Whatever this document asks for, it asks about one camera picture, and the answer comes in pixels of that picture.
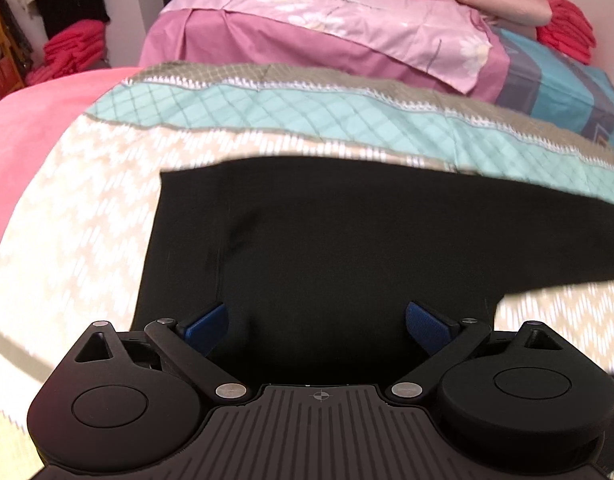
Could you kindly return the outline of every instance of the pink blanket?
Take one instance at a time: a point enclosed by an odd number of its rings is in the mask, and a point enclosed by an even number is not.
[[[344,38],[463,94],[492,47],[480,14],[455,0],[172,0],[163,12],[182,9],[240,12]]]
[[[0,240],[18,199],[62,133],[98,97],[137,70],[84,72],[0,101]]]

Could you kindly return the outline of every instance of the red clothing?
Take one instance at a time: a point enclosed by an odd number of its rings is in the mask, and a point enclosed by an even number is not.
[[[590,64],[596,38],[591,23],[577,6],[567,0],[548,0],[552,20],[536,28],[539,43],[550,46],[583,64]]]
[[[26,77],[28,85],[83,72],[104,55],[104,23],[82,20],[56,34],[44,46],[44,65]]]

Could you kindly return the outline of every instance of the blue grip pad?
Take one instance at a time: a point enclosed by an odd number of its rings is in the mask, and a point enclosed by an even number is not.
[[[414,302],[405,311],[405,325],[412,339],[429,355],[435,354],[452,340],[449,327]]]
[[[185,330],[185,342],[206,356],[225,337],[228,328],[227,308],[220,304]]]

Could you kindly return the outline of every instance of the bed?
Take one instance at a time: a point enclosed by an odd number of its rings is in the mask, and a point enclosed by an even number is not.
[[[402,0],[350,1],[384,9],[402,3]],[[426,73],[424,66],[407,63],[389,49],[359,42],[313,23],[291,23],[269,12],[282,5],[282,0],[257,1],[254,7],[236,7],[231,0],[173,0],[151,27],[140,65],[189,60],[218,64],[285,62],[294,66],[336,68],[353,75],[396,79],[416,88],[465,94],[548,121],[614,148],[614,88],[607,75],[535,41],[508,30],[486,27],[491,44],[487,61],[471,88],[457,89]],[[296,7],[296,14],[327,14],[330,10],[330,6],[312,5],[307,10]],[[388,31],[385,23],[374,25],[361,21],[355,25],[376,27],[375,32],[390,34],[394,41],[411,41],[398,31]]]

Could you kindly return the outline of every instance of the crosshair symbol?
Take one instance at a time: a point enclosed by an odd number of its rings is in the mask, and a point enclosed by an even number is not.
[[[323,400],[327,400],[330,397],[330,394],[328,394],[327,392],[323,392],[321,390],[321,391],[316,392],[315,394],[313,394],[312,397],[314,399],[319,400],[320,402],[322,402]]]

